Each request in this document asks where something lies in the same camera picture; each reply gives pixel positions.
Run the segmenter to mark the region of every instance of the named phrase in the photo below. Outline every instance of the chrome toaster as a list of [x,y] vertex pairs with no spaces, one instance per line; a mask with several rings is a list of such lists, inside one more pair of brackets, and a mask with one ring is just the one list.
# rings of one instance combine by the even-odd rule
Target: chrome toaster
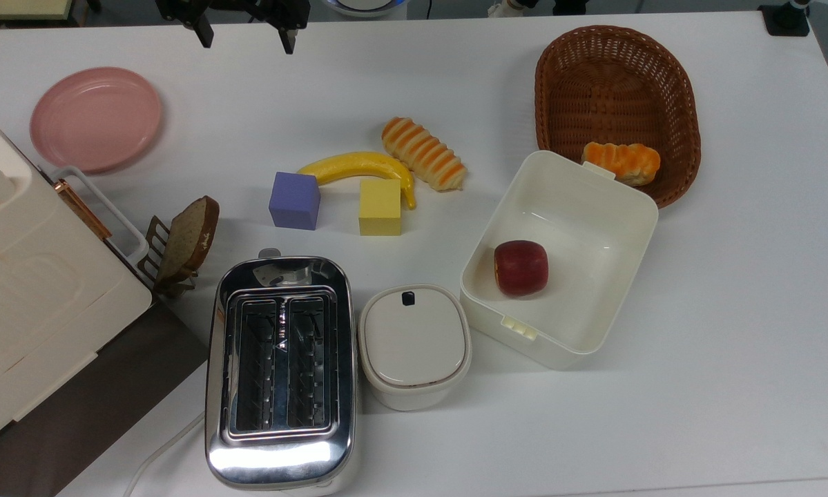
[[233,267],[218,285],[205,456],[230,487],[333,494],[358,471],[356,327],[345,274],[319,257]]

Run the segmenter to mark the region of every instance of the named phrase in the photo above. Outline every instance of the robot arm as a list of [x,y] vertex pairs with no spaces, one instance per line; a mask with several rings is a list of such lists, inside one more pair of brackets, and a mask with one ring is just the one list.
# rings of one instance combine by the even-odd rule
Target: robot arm
[[165,20],[180,20],[195,31],[205,48],[211,47],[214,30],[205,10],[209,7],[223,10],[243,10],[254,19],[266,21],[278,30],[285,53],[294,52],[298,29],[306,28],[309,20],[309,0],[155,0]]

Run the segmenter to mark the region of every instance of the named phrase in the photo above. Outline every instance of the yellow banana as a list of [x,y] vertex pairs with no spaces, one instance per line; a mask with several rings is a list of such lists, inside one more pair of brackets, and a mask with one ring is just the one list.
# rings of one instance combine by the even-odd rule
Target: yellow banana
[[353,176],[378,176],[383,179],[398,179],[401,182],[401,195],[405,198],[407,208],[416,208],[414,198],[414,176],[404,164],[394,157],[379,152],[349,152],[334,155],[313,162],[298,170],[297,174],[311,174],[319,185],[335,182],[338,179]]

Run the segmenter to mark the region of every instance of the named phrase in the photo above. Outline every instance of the red apple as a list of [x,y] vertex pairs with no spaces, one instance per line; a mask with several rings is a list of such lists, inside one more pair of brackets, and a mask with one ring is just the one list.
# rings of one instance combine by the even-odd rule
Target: red apple
[[549,283],[549,257],[542,245],[530,240],[500,243],[493,250],[493,271],[500,292],[531,295]]

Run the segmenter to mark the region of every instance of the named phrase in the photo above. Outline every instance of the wicker basket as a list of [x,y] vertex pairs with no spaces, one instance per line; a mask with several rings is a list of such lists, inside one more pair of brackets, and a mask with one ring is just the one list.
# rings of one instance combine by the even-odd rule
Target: wicker basket
[[638,189],[659,207],[687,191],[699,169],[693,89],[653,38],[618,26],[567,32],[537,64],[537,144],[580,162],[588,142],[656,148],[656,179]]

